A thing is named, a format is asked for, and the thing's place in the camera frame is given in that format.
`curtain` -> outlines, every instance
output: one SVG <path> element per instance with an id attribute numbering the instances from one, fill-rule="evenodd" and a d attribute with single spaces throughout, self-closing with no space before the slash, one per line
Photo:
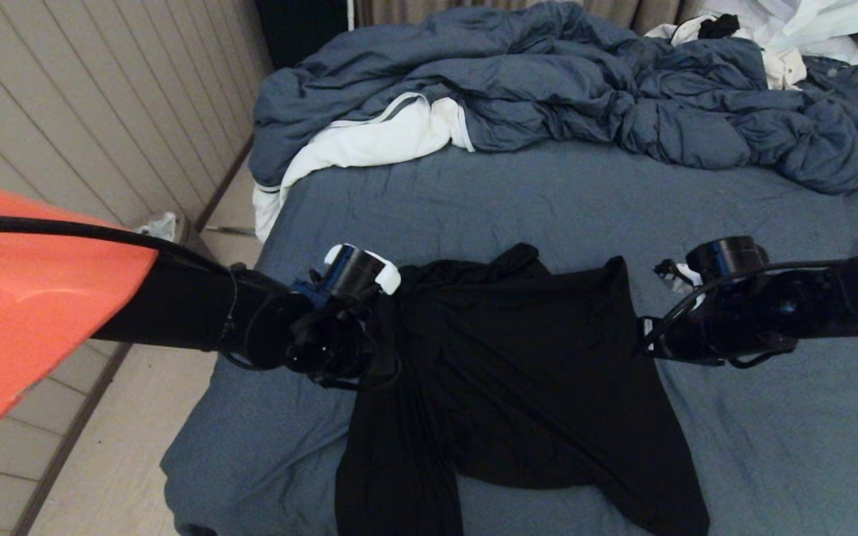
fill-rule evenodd
<path id="1" fill-rule="evenodd" d="M 415 24 L 436 11 L 457 6 L 521 10 L 542 0 L 355 0 L 357 26 Z M 674 23 L 684 0 L 582 0 L 589 13 L 644 34 L 664 22 Z"/>

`mattress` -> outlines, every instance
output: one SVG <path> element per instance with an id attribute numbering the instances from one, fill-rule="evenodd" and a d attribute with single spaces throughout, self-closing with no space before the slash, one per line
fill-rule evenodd
<path id="1" fill-rule="evenodd" d="M 490 261 L 535 245 L 552 272 L 622 255 L 639 315 L 678 301 L 651 268 L 752 235 L 772 261 L 858 254 L 858 190 L 828 196 L 773 170 L 697 170 L 612 145 L 546 141 L 507 153 L 447 148 L 297 183 L 259 270 L 280 281 L 350 242 L 397 264 Z M 858 534 L 858 338 L 804 340 L 750 370 L 659 362 L 712 534 Z M 354 395 L 289 370 L 219 360 L 162 462 L 178 532 L 334 534 L 334 475 Z M 635 535 L 591 486 L 501 488 L 460 477 L 469 535 Z"/>

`black cable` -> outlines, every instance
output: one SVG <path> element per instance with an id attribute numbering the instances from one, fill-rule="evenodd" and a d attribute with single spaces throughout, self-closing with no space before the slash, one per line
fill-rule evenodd
<path id="1" fill-rule="evenodd" d="M 224 275 L 227 268 L 223 264 L 211 261 L 210 258 L 194 253 L 174 242 L 163 240 L 163 238 L 151 237 L 147 234 L 123 231 L 113 227 L 103 227 L 89 223 L 78 223 L 77 221 L 62 220 L 38 220 L 33 217 L 11 217 L 0 216 L 0 233 L 18 233 L 24 235 L 55 235 L 55 237 L 80 237 L 92 240 L 104 240 L 106 242 L 117 242 L 148 249 L 184 258 L 193 262 L 210 272 Z"/>
<path id="2" fill-rule="evenodd" d="M 684 299 L 674 306 L 674 308 L 668 311 L 667 315 L 664 315 L 661 322 L 659 322 L 658 325 L 641 340 L 640 346 L 634 352 L 634 357 L 640 356 L 641 353 L 644 352 L 645 348 L 657 342 L 657 339 L 660 338 L 661 335 L 664 335 L 664 332 L 667 332 L 667 329 L 676 322 L 680 315 L 688 312 L 692 308 L 692 305 L 697 301 L 698 296 L 710 292 L 712 289 L 728 284 L 728 282 L 734 281 L 734 279 L 750 278 L 753 277 L 753 275 L 763 274 L 763 272 L 798 270 L 800 268 L 834 268 L 842 262 L 843 261 L 776 262 L 776 264 L 767 264 L 766 266 L 760 266 L 760 268 L 754 268 L 753 270 L 737 272 L 737 274 L 727 274 L 722 278 L 716 278 L 714 281 L 709 282 L 709 284 L 702 285 L 695 289 L 694 292 L 685 296 Z"/>

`tiled floor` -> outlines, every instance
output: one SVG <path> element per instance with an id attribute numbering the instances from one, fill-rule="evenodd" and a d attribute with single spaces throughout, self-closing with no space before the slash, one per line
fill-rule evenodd
<path id="1" fill-rule="evenodd" d="M 252 227 L 246 162 L 208 224 Z M 202 233 L 225 264 L 256 262 L 260 243 Z M 158 462 L 207 388 L 215 354 L 134 346 L 75 444 L 33 536 L 174 535 Z"/>

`wall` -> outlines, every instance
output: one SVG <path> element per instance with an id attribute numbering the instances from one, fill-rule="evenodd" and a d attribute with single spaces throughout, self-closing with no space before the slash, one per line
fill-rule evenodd
<path id="1" fill-rule="evenodd" d="M 270 70 L 250 0 L 0 0 L 0 186 L 126 225 L 200 216 Z M 1 421 L 0 534 L 112 351 L 78 349 Z"/>

